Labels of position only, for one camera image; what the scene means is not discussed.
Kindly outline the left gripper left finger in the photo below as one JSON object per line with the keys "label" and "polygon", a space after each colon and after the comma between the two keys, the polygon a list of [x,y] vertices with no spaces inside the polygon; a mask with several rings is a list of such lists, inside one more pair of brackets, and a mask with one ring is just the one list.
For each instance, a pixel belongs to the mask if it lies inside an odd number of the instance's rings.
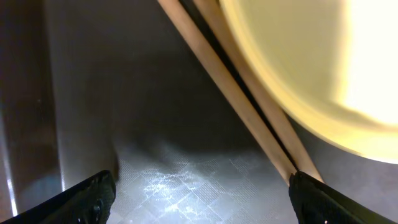
{"label": "left gripper left finger", "polygon": [[105,224],[115,198],[112,173],[102,170],[2,224]]}

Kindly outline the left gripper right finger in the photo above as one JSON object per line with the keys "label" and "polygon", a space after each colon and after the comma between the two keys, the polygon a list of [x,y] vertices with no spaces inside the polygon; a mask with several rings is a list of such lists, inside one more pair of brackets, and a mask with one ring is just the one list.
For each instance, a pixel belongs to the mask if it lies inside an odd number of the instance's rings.
{"label": "left gripper right finger", "polygon": [[395,224],[302,171],[290,176],[289,197],[299,224]]}

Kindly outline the yellow round plate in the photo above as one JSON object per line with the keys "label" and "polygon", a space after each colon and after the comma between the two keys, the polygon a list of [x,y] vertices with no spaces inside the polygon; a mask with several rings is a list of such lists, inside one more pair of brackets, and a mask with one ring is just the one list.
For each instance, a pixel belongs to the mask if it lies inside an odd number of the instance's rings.
{"label": "yellow round plate", "polygon": [[256,78],[310,132],[397,162],[396,0],[231,0],[223,14]]}

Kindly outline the dark brown serving tray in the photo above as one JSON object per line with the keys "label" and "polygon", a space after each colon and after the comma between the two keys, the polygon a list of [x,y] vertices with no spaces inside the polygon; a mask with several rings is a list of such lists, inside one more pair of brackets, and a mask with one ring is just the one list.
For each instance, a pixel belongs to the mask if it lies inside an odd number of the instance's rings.
{"label": "dark brown serving tray", "polygon": [[110,223],[296,223],[157,1],[1,2],[1,219],[107,169]]}

